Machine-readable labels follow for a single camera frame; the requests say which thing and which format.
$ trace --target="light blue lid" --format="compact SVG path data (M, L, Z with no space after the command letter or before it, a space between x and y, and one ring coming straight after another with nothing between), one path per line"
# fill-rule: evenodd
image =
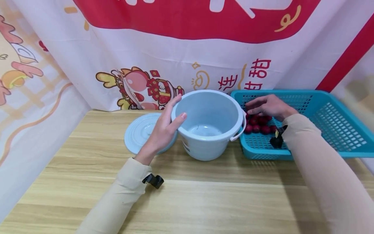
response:
M136 120L134 120L125 131L125 145L127 149L133 153L138 154L140 149L143 147L145 142L151 135L153 128L160 117L161 113L151 113L143 115ZM168 150L177 139L177 132L175 132L174 137L170 144L162 149L157 154L161 154Z

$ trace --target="plastic basket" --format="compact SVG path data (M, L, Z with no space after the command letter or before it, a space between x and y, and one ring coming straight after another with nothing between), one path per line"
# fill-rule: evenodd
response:
M373 158L373 133L333 95L318 90L235 90L231 96L244 105L259 96L275 94L285 103L308 117L321 131L322 137L343 158ZM281 127L274 118L270 125ZM272 135L243 134L240 143L249 159L293 160L291 152L283 144L275 149L270 144Z

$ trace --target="red stripe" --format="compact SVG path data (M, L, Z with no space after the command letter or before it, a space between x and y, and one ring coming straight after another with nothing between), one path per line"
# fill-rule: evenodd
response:
M316 89L331 92L373 45L374 14Z

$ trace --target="beige sleeve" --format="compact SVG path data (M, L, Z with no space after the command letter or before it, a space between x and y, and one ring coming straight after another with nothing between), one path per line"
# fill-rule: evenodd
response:
M342 157L305 116L291 115L283 139L333 234L374 233L374 202Z
M109 190L83 220L76 234L117 234L132 205L145 193L142 180L150 172L150 166L133 158L128 159Z

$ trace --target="left hand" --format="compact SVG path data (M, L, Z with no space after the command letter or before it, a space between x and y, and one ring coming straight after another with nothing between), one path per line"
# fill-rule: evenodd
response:
M137 156L134 158L135 160L144 165L149 165L154 156L171 142L175 131L187 118L187 114L182 113L176 117L173 122L171 121L171 112L173 107L181 99L182 95L179 94L167 103L147 142L143 145Z

